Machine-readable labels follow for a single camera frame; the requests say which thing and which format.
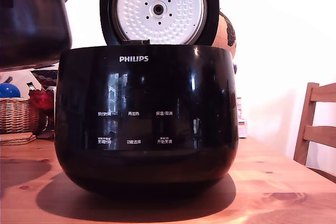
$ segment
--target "philips logo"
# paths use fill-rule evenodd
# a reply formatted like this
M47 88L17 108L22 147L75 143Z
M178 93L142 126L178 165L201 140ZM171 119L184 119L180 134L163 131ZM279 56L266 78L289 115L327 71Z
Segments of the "philips logo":
M149 61L149 58L148 56L120 56L119 61L120 62L139 62L139 61L147 62Z

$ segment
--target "white wall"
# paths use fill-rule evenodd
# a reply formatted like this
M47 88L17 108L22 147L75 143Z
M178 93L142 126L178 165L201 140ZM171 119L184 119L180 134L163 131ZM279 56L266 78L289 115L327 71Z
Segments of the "white wall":
M336 82L334 2L220 0L237 34L237 93L243 97L249 136L291 158L307 82ZM73 48L105 45L99 0L66 5ZM314 123L336 125L335 111L336 106L318 104ZM336 150L311 144L309 166L336 174L335 161Z

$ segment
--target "black rice cooker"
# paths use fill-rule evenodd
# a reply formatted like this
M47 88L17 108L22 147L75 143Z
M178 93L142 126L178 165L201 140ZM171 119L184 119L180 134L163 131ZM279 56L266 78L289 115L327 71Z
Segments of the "black rice cooker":
M55 149L100 194L198 194L227 174L238 126L218 0L100 0L108 46L61 55Z

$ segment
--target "blue ball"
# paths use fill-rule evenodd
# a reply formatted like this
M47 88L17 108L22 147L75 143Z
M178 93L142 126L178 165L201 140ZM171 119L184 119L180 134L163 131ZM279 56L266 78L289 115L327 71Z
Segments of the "blue ball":
M10 83L0 84L0 98L20 98L21 94L19 89Z

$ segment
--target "wood knot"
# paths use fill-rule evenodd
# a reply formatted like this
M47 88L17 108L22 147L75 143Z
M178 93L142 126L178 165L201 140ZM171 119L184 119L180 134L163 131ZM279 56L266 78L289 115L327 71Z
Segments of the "wood knot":
M303 193L273 193L270 197L281 201L301 201L305 200L306 195Z
M22 190L25 190L25 189L28 189L29 186L20 186L19 188L22 189Z

